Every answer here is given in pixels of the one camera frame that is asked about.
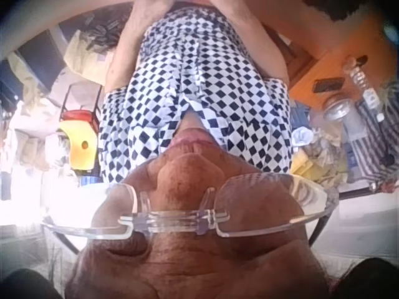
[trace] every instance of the eyeglasses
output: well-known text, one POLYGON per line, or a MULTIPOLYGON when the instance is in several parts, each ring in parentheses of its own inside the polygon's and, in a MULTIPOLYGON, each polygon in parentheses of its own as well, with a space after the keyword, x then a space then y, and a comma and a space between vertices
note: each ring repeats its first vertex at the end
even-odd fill
POLYGON ((55 201, 43 218, 48 229, 98 240, 149 234, 215 230, 220 237, 249 237, 282 232, 327 216, 338 192, 299 176, 245 174, 206 190, 195 211, 154 211, 148 193, 126 184, 78 187, 55 201))

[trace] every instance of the yellow chair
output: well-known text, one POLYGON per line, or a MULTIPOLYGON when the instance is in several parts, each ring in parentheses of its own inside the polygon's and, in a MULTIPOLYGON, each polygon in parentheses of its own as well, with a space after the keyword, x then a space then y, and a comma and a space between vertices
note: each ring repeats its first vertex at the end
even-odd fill
POLYGON ((89 171, 94 168, 97 154, 97 135, 87 121, 60 121, 59 128, 70 141, 69 164, 74 170, 89 171))

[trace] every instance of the yellow object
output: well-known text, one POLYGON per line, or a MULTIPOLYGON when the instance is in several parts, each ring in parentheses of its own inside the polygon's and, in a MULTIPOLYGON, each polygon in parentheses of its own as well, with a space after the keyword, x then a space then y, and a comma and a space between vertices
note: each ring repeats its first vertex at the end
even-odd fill
POLYGON ((298 176, 303 175, 313 166, 313 162, 308 158, 303 149, 299 148, 292 159, 290 173, 298 176))
POLYGON ((59 127, 70 141, 70 167, 86 171, 93 169, 97 154, 97 135, 90 124, 82 120, 66 120, 61 121, 59 127))

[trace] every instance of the nose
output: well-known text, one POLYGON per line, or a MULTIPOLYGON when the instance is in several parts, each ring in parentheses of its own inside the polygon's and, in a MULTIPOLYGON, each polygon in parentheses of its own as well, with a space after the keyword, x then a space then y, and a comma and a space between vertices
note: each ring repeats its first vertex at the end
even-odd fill
POLYGON ((200 154, 184 154, 169 162, 158 173, 158 186, 150 194, 154 211, 197 210, 209 187, 225 182, 220 168, 200 154))

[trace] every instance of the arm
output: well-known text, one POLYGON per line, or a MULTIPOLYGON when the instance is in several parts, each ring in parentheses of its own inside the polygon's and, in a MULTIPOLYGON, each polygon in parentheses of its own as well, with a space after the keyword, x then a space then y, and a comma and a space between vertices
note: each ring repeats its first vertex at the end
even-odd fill
POLYGON ((211 0, 234 27, 249 55, 264 77, 278 78, 289 85, 286 62, 261 22, 243 0, 211 0))
POLYGON ((136 0, 120 36, 119 44, 105 79, 105 92, 129 84, 136 68, 140 46, 146 30, 161 19, 174 0, 136 0))

